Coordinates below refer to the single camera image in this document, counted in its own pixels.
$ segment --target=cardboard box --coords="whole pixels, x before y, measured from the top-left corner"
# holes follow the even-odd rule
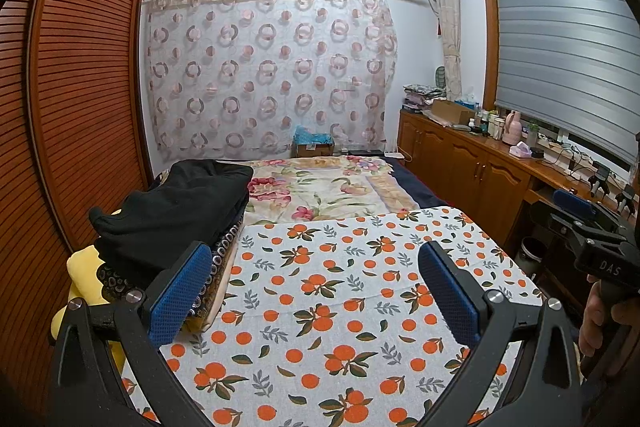
[[[311,158],[313,156],[333,156],[334,144],[313,143],[309,145],[293,144],[291,147],[293,158]]]
[[[452,124],[461,123],[467,125],[469,119],[476,116],[472,110],[449,100],[434,100],[433,105],[431,105],[431,112],[439,118],[450,121]]]

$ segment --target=white cloth with orange pattern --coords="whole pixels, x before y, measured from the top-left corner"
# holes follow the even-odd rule
[[[412,427],[468,353],[418,274],[418,248],[431,239],[483,287],[540,304],[513,261],[448,206],[254,225],[210,330],[181,332],[161,352],[217,426]],[[476,419],[493,410],[517,350],[505,353]],[[128,365],[122,376],[152,416]]]

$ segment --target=circle pattern curtain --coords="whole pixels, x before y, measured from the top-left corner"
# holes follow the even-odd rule
[[[165,161],[288,155],[297,125],[384,146],[386,0],[150,0],[146,87]]]

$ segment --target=gray zebra blind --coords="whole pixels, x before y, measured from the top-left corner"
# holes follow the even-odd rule
[[[496,105],[633,163],[640,28],[625,0],[498,0],[498,18]]]

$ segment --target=wardrobe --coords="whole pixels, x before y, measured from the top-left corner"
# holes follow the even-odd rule
[[[70,285],[65,263],[96,237],[87,213],[113,212],[151,179],[140,4],[7,0],[0,9],[0,394],[36,424],[47,409],[50,320]]]

